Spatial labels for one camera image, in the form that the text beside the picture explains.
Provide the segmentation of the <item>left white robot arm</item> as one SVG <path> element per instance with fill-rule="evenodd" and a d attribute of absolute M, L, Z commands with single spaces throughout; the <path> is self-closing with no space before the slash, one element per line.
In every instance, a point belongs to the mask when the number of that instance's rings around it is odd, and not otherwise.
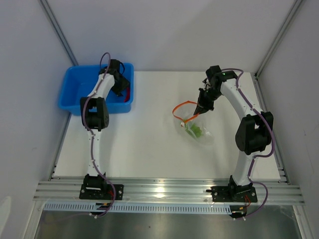
<path fill-rule="evenodd" d="M 124 72 L 124 64 L 111 59 L 106 67 L 100 67 L 98 81 L 91 93 L 80 99 L 81 120 L 90 143 L 90 161 L 83 184 L 84 187 L 91 188 L 91 194 L 97 199 L 107 196 L 110 184 L 100 160 L 102 130 L 109 126 L 110 121 L 106 97 L 113 92 L 115 96 L 124 96 L 126 97 L 124 101 L 128 101 L 131 84 L 124 76 Z"/>

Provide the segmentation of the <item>clear zip top bag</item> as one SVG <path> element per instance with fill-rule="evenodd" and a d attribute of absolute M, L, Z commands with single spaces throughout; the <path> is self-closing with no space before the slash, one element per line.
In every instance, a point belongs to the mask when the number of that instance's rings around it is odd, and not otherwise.
<path fill-rule="evenodd" d="M 197 103 L 185 101 L 172 110 L 174 127 L 178 134 L 201 145 L 211 145 L 214 137 L 207 127 L 204 115 L 194 114 Z"/>

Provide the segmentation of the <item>green grape bunch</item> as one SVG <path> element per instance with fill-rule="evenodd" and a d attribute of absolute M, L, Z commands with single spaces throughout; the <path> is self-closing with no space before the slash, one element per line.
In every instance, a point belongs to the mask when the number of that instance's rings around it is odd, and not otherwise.
<path fill-rule="evenodd" d="M 193 138 L 200 138 L 202 136 L 201 128 L 193 122 L 185 124 L 185 131 Z"/>

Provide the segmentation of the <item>red chili pepper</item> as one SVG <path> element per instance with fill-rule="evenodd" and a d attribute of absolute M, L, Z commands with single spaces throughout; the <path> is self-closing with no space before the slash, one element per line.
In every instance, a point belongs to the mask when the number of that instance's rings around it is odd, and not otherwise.
<path fill-rule="evenodd" d="M 128 102 L 130 100 L 130 96 L 131 96 L 131 88 L 130 87 L 127 87 L 126 89 L 126 96 L 125 96 L 125 99 L 124 99 L 124 103 Z"/>

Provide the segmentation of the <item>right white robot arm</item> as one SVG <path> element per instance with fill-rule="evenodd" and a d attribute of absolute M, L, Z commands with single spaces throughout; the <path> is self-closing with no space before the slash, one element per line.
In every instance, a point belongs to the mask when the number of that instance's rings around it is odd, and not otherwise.
<path fill-rule="evenodd" d="M 274 145 L 273 121 L 271 112 L 257 108 L 244 94 L 239 85 L 238 70 L 220 69 L 218 65 L 206 70 L 204 88 L 199 89 L 199 97 L 194 115 L 204 114 L 214 109 L 214 102 L 224 96 L 237 113 L 240 124 L 235 134 L 239 157 L 235 172 L 228 183 L 228 197 L 239 201 L 253 187 L 250 178 L 255 159 L 263 157 L 267 145 Z"/>

